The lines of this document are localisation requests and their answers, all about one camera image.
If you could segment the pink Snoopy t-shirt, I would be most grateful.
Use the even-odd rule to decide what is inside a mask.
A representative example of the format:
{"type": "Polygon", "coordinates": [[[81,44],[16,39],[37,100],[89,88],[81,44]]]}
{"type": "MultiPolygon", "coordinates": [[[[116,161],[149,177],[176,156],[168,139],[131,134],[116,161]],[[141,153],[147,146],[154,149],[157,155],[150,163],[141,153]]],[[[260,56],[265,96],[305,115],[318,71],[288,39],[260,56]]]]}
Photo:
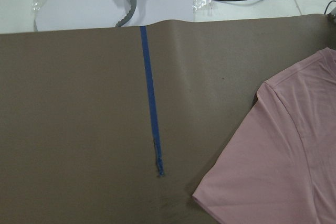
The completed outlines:
{"type": "Polygon", "coordinates": [[[335,223],[335,50],[260,86],[193,198],[219,223],[335,223]]]}

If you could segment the brown table cover mat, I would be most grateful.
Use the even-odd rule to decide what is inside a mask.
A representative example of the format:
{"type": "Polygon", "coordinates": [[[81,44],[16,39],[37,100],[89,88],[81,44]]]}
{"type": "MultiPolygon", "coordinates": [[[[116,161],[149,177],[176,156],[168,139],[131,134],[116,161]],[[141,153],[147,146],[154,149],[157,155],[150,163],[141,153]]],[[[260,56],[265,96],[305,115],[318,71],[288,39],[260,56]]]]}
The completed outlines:
{"type": "Polygon", "coordinates": [[[1,223],[219,223],[193,198],[326,15],[1,35],[1,223]]]}

